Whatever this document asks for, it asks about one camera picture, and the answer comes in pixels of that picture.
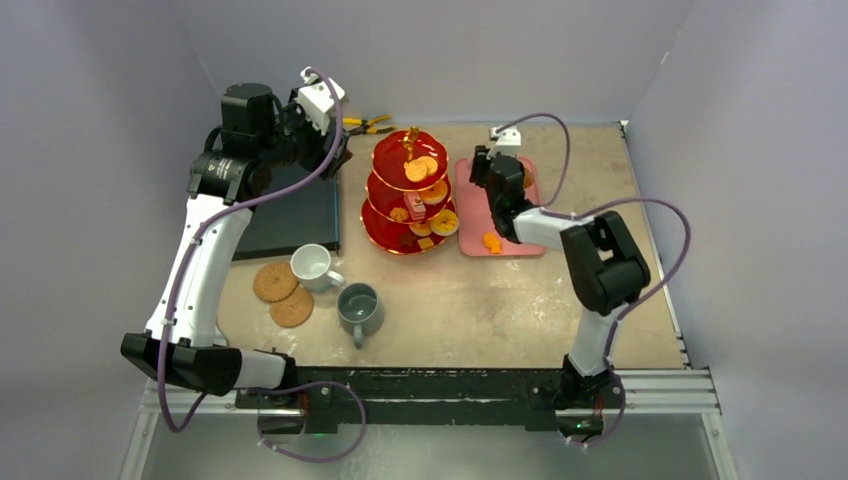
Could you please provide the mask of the orange glazed donut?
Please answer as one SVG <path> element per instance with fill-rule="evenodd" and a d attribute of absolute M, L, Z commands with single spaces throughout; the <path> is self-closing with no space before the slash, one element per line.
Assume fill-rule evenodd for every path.
<path fill-rule="evenodd" d="M 440 180 L 429 188 L 419 191 L 418 194 L 424 204 L 437 205 L 449 196 L 449 192 L 449 184 L 445 180 Z"/>

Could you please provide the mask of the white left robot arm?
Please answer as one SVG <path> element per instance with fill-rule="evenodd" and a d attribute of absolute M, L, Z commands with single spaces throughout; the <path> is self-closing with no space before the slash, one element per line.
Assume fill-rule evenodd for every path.
<path fill-rule="evenodd" d="M 283 354 L 230 347 L 217 327 L 233 255 L 273 169 L 298 164 L 307 176 L 292 193 L 333 175 L 348 156 L 337 116 L 346 92 L 334 80 L 308 78 L 283 103 L 270 87 L 242 83 L 221 98 L 221 125 L 191 164 L 186 220 L 169 278 L 140 333 L 124 336 L 120 353 L 150 379 L 223 396 L 259 389 L 272 408 L 297 399 L 298 382 Z"/>

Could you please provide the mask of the round yellow cracker bottom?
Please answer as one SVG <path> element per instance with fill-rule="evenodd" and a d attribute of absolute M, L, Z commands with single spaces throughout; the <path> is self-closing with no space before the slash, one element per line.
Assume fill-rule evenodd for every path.
<path fill-rule="evenodd" d="M 433 176 L 437 173 L 439 164 L 438 161 L 430 156 L 422 156 L 419 160 L 425 165 L 427 176 Z"/>

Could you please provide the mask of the woven round coaster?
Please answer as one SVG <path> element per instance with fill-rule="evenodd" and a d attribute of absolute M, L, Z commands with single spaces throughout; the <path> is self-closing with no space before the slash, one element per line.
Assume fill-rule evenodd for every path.
<path fill-rule="evenodd" d="M 312 315 L 314 298 L 303 287 L 296 288 L 287 298 L 271 304 L 271 320 L 282 328 L 295 328 L 305 323 Z"/>
<path fill-rule="evenodd" d="M 264 302 L 274 303 L 291 296 L 299 285 L 290 263 L 275 262 L 263 266 L 253 280 L 253 291 Z"/>

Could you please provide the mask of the grey ceramic mug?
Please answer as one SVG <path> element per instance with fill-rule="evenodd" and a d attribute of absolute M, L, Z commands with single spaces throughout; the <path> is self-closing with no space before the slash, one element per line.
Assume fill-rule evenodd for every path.
<path fill-rule="evenodd" d="M 375 334 L 385 319 L 383 302 L 376 290 L 366 283 L 343 288 L 337 297 L 336 313 L 357 349 L 364 347 L 366 338 Z"/>

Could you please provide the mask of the round yellow cracker top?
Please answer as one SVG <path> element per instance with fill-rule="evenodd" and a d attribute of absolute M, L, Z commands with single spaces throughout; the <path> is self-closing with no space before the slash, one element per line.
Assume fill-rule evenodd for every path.
<path fill-rule="evenodd" d="M 425 180 L 429 176 L 429 169 L 426 161 L 414 159 L 404 165 L 404 175 L 406 179 L 412 183 L 418 183 Z"/>

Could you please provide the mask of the yellow glazed donut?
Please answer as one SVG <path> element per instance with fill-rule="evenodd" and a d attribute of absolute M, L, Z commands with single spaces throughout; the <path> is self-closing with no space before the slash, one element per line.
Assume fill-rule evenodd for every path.
<path fill-rule="evenodd" d="M 459 219 L 454 211 L 445 208 L 429 221 L 429 227 L 434 234 L 447 237 L 458 230 Z"/>

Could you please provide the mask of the round yellow cracker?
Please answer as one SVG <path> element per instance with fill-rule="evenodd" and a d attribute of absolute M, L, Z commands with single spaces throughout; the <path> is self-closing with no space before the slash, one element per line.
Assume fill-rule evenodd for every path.
<path fill-rule="evenodd" d="M 404 175 L 406 179 L 412 183 L 418 183 L 425 180 L 429 176 L 429 169 L 426 161 L 414 159 L 404 165 Z"/>
<path fill-rule="evenodd" d="M 430 156 L 422 156 L 419 160 L 425 165 L 427 176 L 433 176 L 437 173 L 439 164 L 438 161 Z"/>

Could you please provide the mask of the brown croissant bread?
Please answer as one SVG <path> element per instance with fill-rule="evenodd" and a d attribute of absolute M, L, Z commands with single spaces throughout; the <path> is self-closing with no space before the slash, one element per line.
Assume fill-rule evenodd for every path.
<path fill-rule="evenodd" d="M 534 184 L 534 176 L 529 169 L 524 170 L 524 178 L 522 185 L 524 189 L 529 189 Z"/>

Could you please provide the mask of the white ceramic mug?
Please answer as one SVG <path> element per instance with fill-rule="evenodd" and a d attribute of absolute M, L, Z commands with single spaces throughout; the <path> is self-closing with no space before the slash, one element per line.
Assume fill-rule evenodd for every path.
<path fill-rule="evenodd" d="M 319 244 L 299 247 L 291 255 L 290 267 L 300 285 L 311 293 L 323 293 L 346 283 L 345 277 L 333 269 L 329 250 Z"/>

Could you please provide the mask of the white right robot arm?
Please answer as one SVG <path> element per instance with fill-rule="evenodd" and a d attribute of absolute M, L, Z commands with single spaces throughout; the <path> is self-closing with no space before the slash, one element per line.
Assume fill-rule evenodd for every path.
<path fill-rule="evenodd" d="M 639 300 L 650 284 L 651 273 L 620 214 L 565 216 L 551 212 L 526 196 L 526 172 L 516 157 L 478 146 L 469 180 L 484 190 L 501 238 L 563 253 L 582 313 L 574 343 L 564 358 L 560 394 L 569 404 L 584 407 L 611 383 L 618 317 Z"/>

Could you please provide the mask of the small brown swirl cookie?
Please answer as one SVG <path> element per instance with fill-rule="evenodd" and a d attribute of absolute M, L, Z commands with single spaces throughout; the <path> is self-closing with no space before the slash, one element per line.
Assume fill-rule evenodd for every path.
<path fill-rule="evenodd" d="M 395 222 L 403 223 L 410 219 L 410 212 L 405 207 L 395 207 L 390 211 L 389 217 Z"/>

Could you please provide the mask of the fish shaped yellow cookie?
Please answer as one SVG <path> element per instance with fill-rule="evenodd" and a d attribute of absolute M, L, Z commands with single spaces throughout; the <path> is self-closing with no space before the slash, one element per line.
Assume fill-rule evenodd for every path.
<path fill-rule="evenodd" d="M 482 244 L 489 255 L 501 255 L 503 253 L 502 238 L 494 232 L 486 232 L 482 235 Z"/>

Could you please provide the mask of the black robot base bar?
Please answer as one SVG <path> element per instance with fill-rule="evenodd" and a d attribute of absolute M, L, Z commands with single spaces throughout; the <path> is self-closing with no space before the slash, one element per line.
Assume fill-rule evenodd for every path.
<path fill-rule="evenodd" d="M 239 392 L 239 409 L 299 412 L 309 433 L 342 424 L 515 426 L 530 432 L 602 432 L 602 413 L 625 390 L 609 372 L 559 368 L 340 367 L 290 363 L 277 392 Z"/>

